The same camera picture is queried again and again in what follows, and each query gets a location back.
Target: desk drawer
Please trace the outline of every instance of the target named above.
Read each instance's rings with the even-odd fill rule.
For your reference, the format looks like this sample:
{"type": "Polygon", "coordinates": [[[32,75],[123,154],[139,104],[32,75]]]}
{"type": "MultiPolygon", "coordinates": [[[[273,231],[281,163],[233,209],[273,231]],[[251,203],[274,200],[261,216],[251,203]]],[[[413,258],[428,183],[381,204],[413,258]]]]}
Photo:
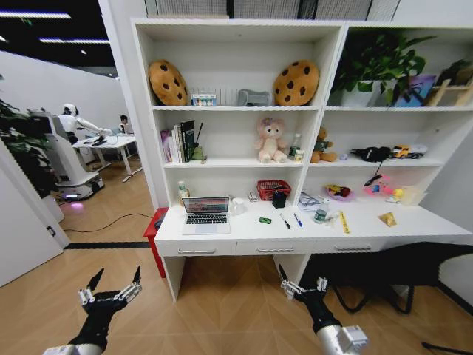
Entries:
{"type": "Polygon", "coordinates": [[[236,255],[306,254],[314,242],[302,240],[248,240],[237,242],[236,255]]]}
{"type": "Polygon", "coordinates": [[[193,257],[213,255],[235,255],[237,242],[232,241],[195,241],[195,242],[158,242],[157,252],[163,257],[193,257]]]}
{"type": "Polygon", "coordinates": [[[337,240],[317,240],[312,250],[317,253],[370,253],[380,251],[384,247],[382,238],[357,238],[337,240]]]}

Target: person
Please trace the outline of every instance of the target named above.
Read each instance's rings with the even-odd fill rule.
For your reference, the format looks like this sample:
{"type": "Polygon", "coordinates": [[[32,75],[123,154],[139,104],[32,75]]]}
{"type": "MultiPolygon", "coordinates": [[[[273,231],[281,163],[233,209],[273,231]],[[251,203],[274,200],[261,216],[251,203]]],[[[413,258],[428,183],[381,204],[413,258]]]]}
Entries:
{"type": "Polygon", "coordinates": [[[133,134],[133,127],[131,124],[128,123],[128,117],[125,115],[120,116],[120,132],[126,135],[132,135],[133,134]]]}
{"type": "Polygon", "coordinates": [[[73,104],[64,104],[63,114],[58,115],[58,117],[71,144],[74,144],[78,141],[78,138],[75,136],[78,129],[87,129],[89,132],[97,133],[101,137],[106,137],[107,135],[112,134],[110,129],[99,128],[93,123],[84,120],[81,116],[79,116],[79,110],[73,104]]]}

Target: toy car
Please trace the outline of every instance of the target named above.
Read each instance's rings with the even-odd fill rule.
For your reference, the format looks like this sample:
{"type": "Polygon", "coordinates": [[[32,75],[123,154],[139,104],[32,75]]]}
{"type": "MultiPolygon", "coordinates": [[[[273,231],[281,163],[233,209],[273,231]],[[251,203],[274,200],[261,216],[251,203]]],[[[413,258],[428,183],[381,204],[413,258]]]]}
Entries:
{"type": "Polygon", "coordinates": [[[418,159],[422,158],[427,152],[427,147],[423,144],[413,144],[411,146],[398,144],[394,146],[391,152],[391,158],[397,159],[418,159]]]}

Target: tape measure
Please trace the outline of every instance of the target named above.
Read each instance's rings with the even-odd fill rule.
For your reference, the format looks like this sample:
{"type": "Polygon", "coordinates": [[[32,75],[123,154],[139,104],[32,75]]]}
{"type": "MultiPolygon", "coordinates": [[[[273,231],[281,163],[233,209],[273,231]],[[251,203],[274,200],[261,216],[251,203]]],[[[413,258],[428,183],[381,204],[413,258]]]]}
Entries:
{"type": "Polygon", "coordinates": [[[341,225],[343,226],[343,232],[345,234],[350,234],[350,228],[348,228],[347,218],[345,217],[345,213],[343,213],[343,211],[340,211],[340,219],[341,225]]]}

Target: drawer handle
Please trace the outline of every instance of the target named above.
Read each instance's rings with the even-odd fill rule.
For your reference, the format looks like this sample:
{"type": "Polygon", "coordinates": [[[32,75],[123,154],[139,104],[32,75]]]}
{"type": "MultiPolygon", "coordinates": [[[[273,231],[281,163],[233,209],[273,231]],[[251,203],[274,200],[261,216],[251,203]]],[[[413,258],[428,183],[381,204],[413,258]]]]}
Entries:
{"type": "Polygon", "coordinates": [[[343,251],[343,250],[371,250],[371,246],[335,246],[336,250],[343,251]]]}
{"type": "Polygon", "coordinates": [[[286,248],[286,249],[260,249],[260,248],[256,248],[256,251],[258,251],[259,253],[287,253],[287,252],[292,252],[294,251],[294,247],[291,246],[290,248],[286,248]]]}
{"type": "Polygon", "coordinates": [[[216,249],[212,250],[177,250],[178,254],[213,254],[217,251],[216,249]]]}

